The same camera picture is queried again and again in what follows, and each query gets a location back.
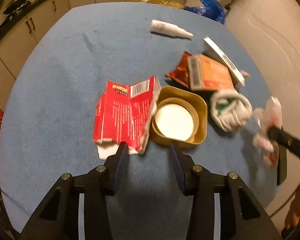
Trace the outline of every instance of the white glove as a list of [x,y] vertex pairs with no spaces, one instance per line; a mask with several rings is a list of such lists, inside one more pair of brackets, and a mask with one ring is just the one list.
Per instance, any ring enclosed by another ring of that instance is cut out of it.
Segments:
[[248,99],[234,89],[215,92],[210,99],[210,112],[214,122],[225,132],[238,131],[252,117],[252,106]]

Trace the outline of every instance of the barcode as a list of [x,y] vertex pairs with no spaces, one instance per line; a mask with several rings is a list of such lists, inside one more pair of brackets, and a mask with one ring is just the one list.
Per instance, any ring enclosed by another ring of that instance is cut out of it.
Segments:
[[149,91],[150,79],[140,82],[131,86],[130,88],[130,98],[134,98],[138,95],[141,95],[144,92]]
[[197,59],[194,57],[191,59],[191,74],[192,74],[192,81],[193,86],[199,86],[200,85],[200,78],[199,78],[199,66],[197,64]]

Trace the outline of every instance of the metal screw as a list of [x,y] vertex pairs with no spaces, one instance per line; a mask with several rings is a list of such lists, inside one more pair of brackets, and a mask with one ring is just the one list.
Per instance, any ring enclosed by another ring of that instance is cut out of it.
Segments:
[[100,166],[97,167],[97,171],[99,171],[99,172],[103,172],[105,170],[106,170],[106,167],[103,166],[103,165],[100,165]]
[[64,173],[61,175],[61,179],[66,180],[70,178],[70,174],[69,173]]
[[229,173],[229,177],[230,177],[231,179],[236,179],[236,178],[238,177],[238,174],[236,174],[235,172],[230,172],[230,173]]
[[196,171],[196,172],[202,171],[202,167],[201,167],[200,165],[195,165],[195,166],[192,167],[192,169],[193,169],[194,171]]

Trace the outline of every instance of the tin lid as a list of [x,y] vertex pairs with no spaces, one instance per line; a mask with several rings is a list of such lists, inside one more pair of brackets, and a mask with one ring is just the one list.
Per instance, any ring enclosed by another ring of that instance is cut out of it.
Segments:
[[191,114],[179,104],[166,104],[158,109],[154,116],[158,130],[168,138],[188,140],[194,131]]

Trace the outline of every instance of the blue plastic bag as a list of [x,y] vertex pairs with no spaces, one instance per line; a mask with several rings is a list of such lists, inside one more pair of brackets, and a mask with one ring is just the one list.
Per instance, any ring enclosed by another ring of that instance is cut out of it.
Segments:
[[200,0],[203,6],[189,7],[185,6],[185,10],[205,16],[221,24],[225,24],[225,13],[217,0]]

